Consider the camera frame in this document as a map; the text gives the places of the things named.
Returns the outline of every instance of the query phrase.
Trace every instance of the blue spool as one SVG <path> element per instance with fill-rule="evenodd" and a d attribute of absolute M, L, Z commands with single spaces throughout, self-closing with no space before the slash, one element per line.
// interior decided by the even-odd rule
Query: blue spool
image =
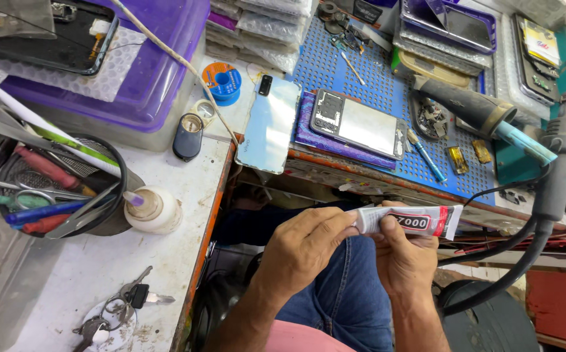
<path fill-rule="evenodd" d="M 227 107 L 240 98 L 241 75 L 231 65 L 212 63 L 203 71 L 203 79 L 219 106 Z"/>

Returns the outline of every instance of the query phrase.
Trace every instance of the plastic bottle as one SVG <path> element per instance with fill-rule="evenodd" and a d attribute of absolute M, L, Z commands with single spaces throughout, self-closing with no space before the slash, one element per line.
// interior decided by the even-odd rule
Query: plastic bottle
<path fill-rule="evenodd" d="M 165 188 L 144 186 L 122 196 L 126 221 L 138 230 L 169 234 L 183 219 L 181 202 Z"/>

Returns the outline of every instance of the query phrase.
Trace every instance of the glue tube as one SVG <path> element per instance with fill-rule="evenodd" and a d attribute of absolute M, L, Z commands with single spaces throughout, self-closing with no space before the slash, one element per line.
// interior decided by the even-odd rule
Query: glue tube
<path fill-rule="evenodd" d="M 375 234 L 381 231 L 381 219 L 391 215 L 406 234 L 442 237 L 452 241 L 462 211 L 463 205 L 359 208 L 351 211 L 358 212 L 357 221 L 352 226 L 361 235 Z"/>

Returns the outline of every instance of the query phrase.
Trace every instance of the man's right hand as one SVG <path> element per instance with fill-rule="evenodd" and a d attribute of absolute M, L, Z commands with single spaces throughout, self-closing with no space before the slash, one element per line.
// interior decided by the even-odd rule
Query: man's right hand
<path fill-rule="evenodd" d="M 384 207 L 406 207 L 401 202 L 383 201 Z M 392 299 L 428 292 L 437 268 L 439 239 L 407 236 L 392 216 L 381 220 L 381 233 L 373 234 L 376 267 L 381 284 Z"/>

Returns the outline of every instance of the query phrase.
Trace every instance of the tool holder cup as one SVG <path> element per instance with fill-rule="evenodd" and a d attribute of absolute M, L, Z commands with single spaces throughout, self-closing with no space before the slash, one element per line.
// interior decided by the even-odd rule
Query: tool holder cup
<path fill-rule="evenodd" d="M 83 226 L 82 228 L 79 228 L 76 231 L 71 232 L 65 237 L 72 237 L 85 233 L 95 236 L 113 236 L 128 230 L 129 228 L 131 228 L 131 225 L 124 218 L 124 198 L 122 197 L 122 193 L 127 190 L 134 191 L 137 188 L 143 187 L 145 185 L 144 181 L 142 181 L 138 177 L 138 175 L 131 172 L 131 170 L 126 167 L 120 153 L 118 153 L 118 151 L 108 142 L 83 133 L 69 134 L 72 137 L 75 137 L 88 148 L 94 149 L 100 154 L 103 154 L 118 163 L 118 165 L 120 166 L 121 178 L 120 184 L 109 194 L 110 196 L 115 196 L 115 198 L 110 201 L 111 205 L 107 208 L 107 210 L 103 212 L 103 214 L 99 216 L 98 219 L 91 221 L 89 224 Z M 58 157 L 81 175 L 93 178 L 93 184 L 89 183 L 88 186 L 97 193 L 102 192 L 105 188 L 108 188 L 117 181 L 114 176 L 101 172 L 100 170 L 90 165 L 82 164 L 75 160 L 68 159 L 65 156 L 59 155 Z M 1 169 L 0 180 L 8 183 L 15 183 L 15 175 L 25 170 L 32 169 L 21 158 L 20 155 L 14 154 Z M 33 187 L 41 187 L 41 185 L 33 185 L 33 180 L 25 180 L 25 183 L 30 184 Z M 53 182 L 52 186 L 57 189 L 63 189 L 56 182 Z M 16 192 L 17 191 L 15 190 L 0 188 L 0 196 L 13 196 Z M 0 204 L 0 212 L 3 218 L 5 218 L 5 216 L 10 213 L 9 208 L 7 208 L 7 206 L 3 204 Z M 38 234 L 36 232 L 30 233 L 29 235 L 35 237 L 44 237 L 44 234 Z"/>

